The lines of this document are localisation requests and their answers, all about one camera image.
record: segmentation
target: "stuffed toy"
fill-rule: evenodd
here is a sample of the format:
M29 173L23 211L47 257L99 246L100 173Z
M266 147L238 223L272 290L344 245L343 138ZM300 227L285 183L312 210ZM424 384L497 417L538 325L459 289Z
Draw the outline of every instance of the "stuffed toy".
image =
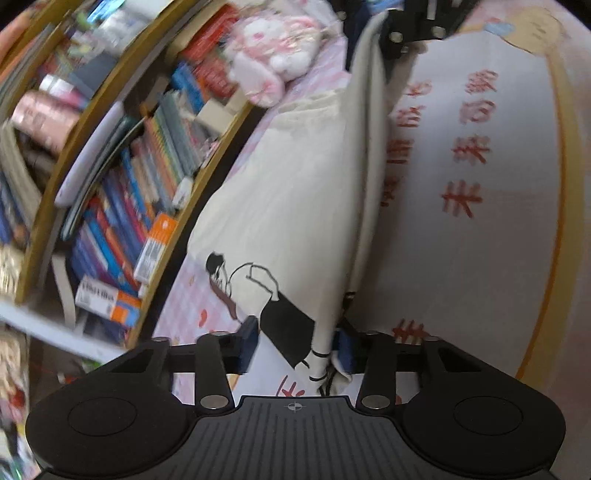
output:
M228 78L255 105L269 108L285 94L285 82L304 75L320 48L322 31L310 17L262 11L238 21L224 54Z

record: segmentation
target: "red chinese characters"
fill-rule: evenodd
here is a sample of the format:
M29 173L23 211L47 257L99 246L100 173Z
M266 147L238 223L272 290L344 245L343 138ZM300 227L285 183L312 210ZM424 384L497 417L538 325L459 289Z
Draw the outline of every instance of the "red chinese characters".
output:
M424 82L409 83L404 91L404 95L408 95L409 97L419 97L431 93L431 90L433 90L431 80L425 80Z
M491 151L488 148L489 141L490 138L479 137L478 135L468 138L456 138L456 143L452 148L454 160L467 160L471 165L474 165L478 160L480 163L485 164L486 158L484 154Z
M468 122L487 122L492 113L496 110L495 102L490 100L476 100L475 102L464 102L460 109L460 123L466 125Z
M304 390L296 390L296 382L292 382L289 389L283 388L285 386L285 382L287 381L287 377L288 375L284 376L283 380L281 380L279 388L277 389L277 393L275 394L276 397L301 397L306 393Z
M429 334L425 332L425 326L422 323L417 327L415 327L414 320L411 320L406 327L404 326L405 323L406 319L402 319L398 322L398 325L392 329L392 335L396 340L400 339L401 343L407 343L408 341L408 343L415 345L425 337L429 336Z
M413 149L414 140L407 140L398 138L391 140L388 143L388 160L387 163L403 165L408 163L408 157Z
M394 200L394 190L398 186L400 178L396 176L386 176L384 179L384 191L382 192L382 201L379 203L382 207L390 205L390 201Z
M482 203L482 197L479 196L480 184L475 183L466 192L466 182L460 180L457 188L451 181L447 184L447 190L442 194L443 211L448 212L450 205L453 204L452 213L453 216L457 217L461 211L464 211L468 217L473 218L474 215L470 209L470 203Z
M468 75L466 84L467 93L484 93L488 91L496 92L495 80L499 77L497 72L492 70L481 70Z
M421 121L421 111L425 108L424 105L412 106L409 108L401 108L396 111L396 126L397 127L418 127Z

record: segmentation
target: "metal screw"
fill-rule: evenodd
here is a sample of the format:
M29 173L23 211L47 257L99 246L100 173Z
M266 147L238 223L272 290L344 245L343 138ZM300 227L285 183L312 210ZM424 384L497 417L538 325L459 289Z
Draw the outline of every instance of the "metal screw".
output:
M433 37L435 37L435 38L443 38L443 37L445 37L446 31L445 31L445 28L443 28L443 27L435 26L431 29L431 33L433 34Z
M400 43L404 39L400 32L392 32L389 37L394 43Z
M230 402L223 395L208 395L207 397L203 397L200 403L202 407L208 410L218 410L219 408L224 408Z
M383 395L368 395L361 400L361 404L366 408L371 408L372 410L382 410L390 405L390 400L388 397L384 397Z

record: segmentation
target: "barcode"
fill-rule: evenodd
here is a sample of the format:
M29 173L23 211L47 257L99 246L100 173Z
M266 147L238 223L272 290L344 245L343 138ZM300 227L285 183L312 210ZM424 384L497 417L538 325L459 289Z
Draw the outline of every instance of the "barcode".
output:
M153 238L148 238L134 272L136 280L143 283L148 283L150 281L150 276L158 263L158 259L160 258L163 249L163 244L157 242Z

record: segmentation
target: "round pad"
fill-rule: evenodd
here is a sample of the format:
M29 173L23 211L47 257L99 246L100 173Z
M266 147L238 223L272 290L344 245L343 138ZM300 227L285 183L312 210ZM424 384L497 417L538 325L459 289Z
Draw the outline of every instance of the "round pad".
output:
M414 449L461 475L525 475L548 466L564 418L548 398L516 380L450 375L421 390L402 426Z
M129 374L78 380L45 398L27 419L43 467L65 476L122 476L172 452L188 428L172 394Z

